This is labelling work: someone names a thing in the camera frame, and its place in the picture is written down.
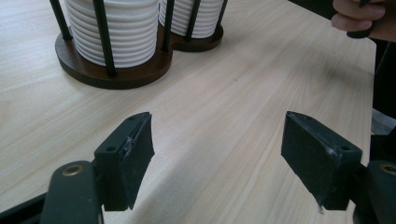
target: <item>wooden table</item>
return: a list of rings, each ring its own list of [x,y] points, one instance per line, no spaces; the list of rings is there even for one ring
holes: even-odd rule
[[[134,210],[106,223],[351,223],[352,203],[318,212],[280,144],[296,111],[367,162],[375,45],[286,0],[230,0],[222,25],[216,49],[174,52],[158,81],[109,91],[62,69],[49,1],[2,0],[0,211],[47,191],[55,169],[91,161],[124,119],[149,111],[156,155]]]

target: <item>metal screw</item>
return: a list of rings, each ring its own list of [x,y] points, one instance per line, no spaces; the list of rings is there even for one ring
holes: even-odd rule
[[[83,170],[84,167],[82,165],[71,165],[62,171],[62,175],[64,176],[78,175]]]
[[[396,166],[390,164],[381,164],[381,169],[390,175],[396,175]]]

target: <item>black handle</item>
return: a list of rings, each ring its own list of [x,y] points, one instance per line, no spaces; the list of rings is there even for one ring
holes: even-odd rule
[[[370,0],[361,0],[361,2],[359,3],[359,7],[364,7],[365,5],[369,4]],[[369,37],[371,31],[373,30],[375,23],[373,22],[372,26],[370,27],[370,29],[368,30],[364,30],[364,31],[356,31],[356,32],[346,32],[346,35],[354,38],[354,39],[362,39],[365,37]]]
[[[372,31],[372,28],[370,28],[368,30],[364,30],[364,31],[346,32],[346,35],[351,38],[354,38],[354,39],[362,39],[365,37],[369,37],[371,31]]]

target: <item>human hand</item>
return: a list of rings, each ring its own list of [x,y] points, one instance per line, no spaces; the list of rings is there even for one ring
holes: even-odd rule
[[[360,0],[334,0],[338,13],[332,17],[332,26],[349,32],[372,28],[370,37],[396,42],[396,0],[372,0],[364,7],[359,7],[359,3]]]

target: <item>screw hole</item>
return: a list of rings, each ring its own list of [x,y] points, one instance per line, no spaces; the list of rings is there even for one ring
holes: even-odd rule
[[[108,147],[108,148],[106,148],[106,151],[108,151],[108,152],[112,152],[112,151],[115,151],[115,150],[116,150],[115,147]]]
[[[396,175],[396,166],[389,164],[381,164],[381,169],[391,175]]]
[[[341,149],[343,149],[344,151],[349,151],[350,150],[349,147],[341,147]]]
[[[78,175],[84,170],[82,165],[72,165],[62,171],[64,176]]]

